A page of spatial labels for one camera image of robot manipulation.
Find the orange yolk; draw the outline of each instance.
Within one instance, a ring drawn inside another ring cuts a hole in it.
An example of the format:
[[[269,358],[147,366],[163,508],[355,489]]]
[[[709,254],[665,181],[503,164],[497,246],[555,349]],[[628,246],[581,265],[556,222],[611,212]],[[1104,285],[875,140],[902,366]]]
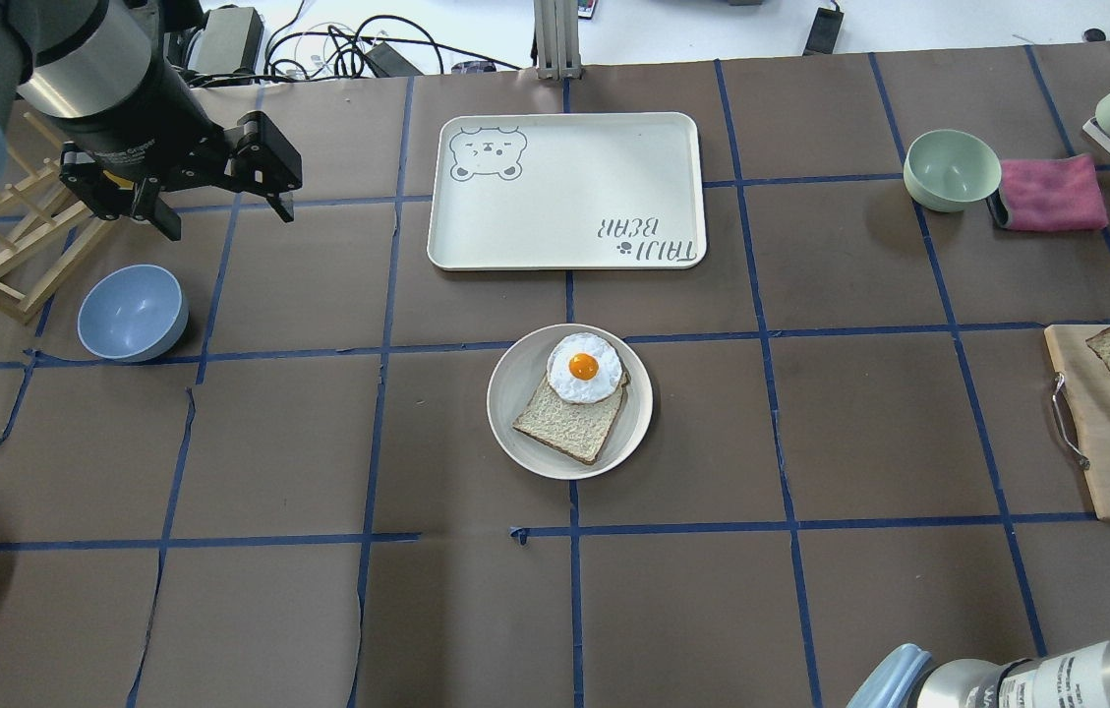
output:
[[[567,367],[573,372],[573,376],[581,381],[589,381],[598,374],[598,360],[585,353],[573,354],[573,357],[568,358]]]

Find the blue bowl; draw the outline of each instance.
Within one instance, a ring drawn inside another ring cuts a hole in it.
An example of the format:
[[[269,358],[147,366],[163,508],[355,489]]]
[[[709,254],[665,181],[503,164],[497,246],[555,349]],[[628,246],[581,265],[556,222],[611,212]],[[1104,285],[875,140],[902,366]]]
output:
[[[95,283],[79,307],[79,341],[97,357],[147,362],[169,351],[186,327],[178,279],[150,263],[127,265]]]

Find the round plate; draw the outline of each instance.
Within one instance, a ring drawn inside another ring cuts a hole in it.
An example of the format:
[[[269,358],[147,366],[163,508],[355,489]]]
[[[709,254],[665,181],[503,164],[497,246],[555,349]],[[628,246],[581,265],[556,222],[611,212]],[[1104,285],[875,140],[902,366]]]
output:
[[[587,332],[596,334],[608,344],[615,346],[620,354],[620,363],[629,372],[629,385],[625,386],[625,402],[620,414],[616,417],[612,432],[604,443],[603,453],[594,465],[582,465],[567,454],[546,447],[536,439],[511,427],[511,423],[519,416],[519,412],[528,406],[533,392],[545,381],[546,360],[555,345],[569,334]],[[551,479],[585,479],[613,469],[618,463],[637,448],[649,426],[649,415],[653,408],[649,376],[642,360],[634,350],[620,337],[588,325],[551,325],[542,327],[523,340],[515,342],[493,368],[488,377],[488,426],[497,444],[518,462],[526,471],[536,472],[543,478]]]

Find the green cup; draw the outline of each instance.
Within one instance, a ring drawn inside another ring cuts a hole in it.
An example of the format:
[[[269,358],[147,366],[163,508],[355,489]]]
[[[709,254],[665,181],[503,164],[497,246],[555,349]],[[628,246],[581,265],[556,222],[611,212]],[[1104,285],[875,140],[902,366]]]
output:
[[[968,210],[999,186],[1000,159],[972,134],[932,130],[908,146],[905,189],[927,210]]]

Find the white plate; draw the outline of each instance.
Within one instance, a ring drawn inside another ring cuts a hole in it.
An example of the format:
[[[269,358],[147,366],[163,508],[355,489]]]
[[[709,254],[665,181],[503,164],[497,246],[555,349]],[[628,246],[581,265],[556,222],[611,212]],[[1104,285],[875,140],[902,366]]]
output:
[[[684,113],[460,117],[442,129],[427,256],[475,270],[689,269],[707,254]]]
[[[537,443],[536,439],[511,427],[519,412],[528,406],[533,392],[546,377],[546,360],[555,345],[569,334],[594,333],[607,341],[620,354],[625,371],[629,372],[629,384],[625,386],[625,402],[612,432],[604,443],[603,453],[594,465],[582,465],[567,454]],[[637,448],[649,426],[649,415],[654,406],[649,390],[649,375],[634,350],[616,335],[588,325],[551,325],[542,327],[523,340],[515,342],[493,368],[488,377],[488,426],[497,444],[518,462],[524,469],[536,472],[543,478],[585,479],[613,469]]]

